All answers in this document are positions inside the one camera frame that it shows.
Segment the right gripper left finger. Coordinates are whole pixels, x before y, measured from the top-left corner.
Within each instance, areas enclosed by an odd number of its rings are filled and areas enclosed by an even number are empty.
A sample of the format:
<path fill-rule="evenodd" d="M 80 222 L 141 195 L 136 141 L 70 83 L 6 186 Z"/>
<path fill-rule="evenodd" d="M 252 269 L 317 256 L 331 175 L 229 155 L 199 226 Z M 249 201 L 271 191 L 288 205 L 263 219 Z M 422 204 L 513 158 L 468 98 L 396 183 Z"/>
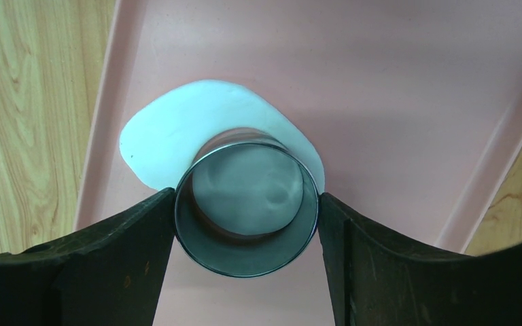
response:
<path fill-rule="evenodd" d="M 151 325 L 174 199 L 167 188 L 67 236 L 0 253 L 0 325 Z"/>

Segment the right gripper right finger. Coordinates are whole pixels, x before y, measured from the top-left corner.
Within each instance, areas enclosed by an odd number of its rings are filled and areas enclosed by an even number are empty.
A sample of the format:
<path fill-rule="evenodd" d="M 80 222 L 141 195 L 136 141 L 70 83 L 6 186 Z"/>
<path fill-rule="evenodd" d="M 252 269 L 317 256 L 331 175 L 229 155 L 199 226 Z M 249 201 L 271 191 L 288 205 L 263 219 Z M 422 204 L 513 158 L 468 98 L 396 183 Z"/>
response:
<path fill-rule="evenodd" d="M 472 257 L 409 238 L 331 194 L 319 204 L 336 325 L 522 325 L 522 243 Z"/>

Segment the white dough ball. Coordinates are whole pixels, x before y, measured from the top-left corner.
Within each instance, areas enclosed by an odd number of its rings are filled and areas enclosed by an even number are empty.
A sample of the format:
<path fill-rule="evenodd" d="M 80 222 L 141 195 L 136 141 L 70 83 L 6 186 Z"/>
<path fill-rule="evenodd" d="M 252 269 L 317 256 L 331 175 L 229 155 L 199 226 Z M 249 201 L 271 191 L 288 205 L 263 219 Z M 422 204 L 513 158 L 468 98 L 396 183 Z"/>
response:
<path fill-rule="evenodd" d="M 193 175 L 197 205 L 214 224 L 235 234 L 280 230 L 300 208 L 300 165 L 307 166 L 320 192 L 325 188 L 324 166 L 293 123 L 243 86 L 207 79 L 163 94 L 122 129 L 120 153 L 144 184 L 161 190 L 179 183 L 208 140 L 233 128 L 265 132 L 290 155 L 253 145 L 213 155 Z"/>

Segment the pink plastic tray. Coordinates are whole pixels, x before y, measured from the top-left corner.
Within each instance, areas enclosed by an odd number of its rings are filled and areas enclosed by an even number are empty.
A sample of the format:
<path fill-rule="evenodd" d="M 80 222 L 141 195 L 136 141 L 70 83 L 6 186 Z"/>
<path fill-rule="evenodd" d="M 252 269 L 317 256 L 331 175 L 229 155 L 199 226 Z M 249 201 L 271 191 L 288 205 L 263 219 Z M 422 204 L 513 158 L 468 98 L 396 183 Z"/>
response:
<path fill-rule="evenodd" d="M 463 251 L 522 146 L 522 1 L 117 1 L 75 218 L 156 192 L 127 121 L 183 84 L 249 88 L 315 146 L 325 189 L 419 242 Z M 174 244 L 156 325 L 336 325 L 321 245 L 227 278 Z"/>

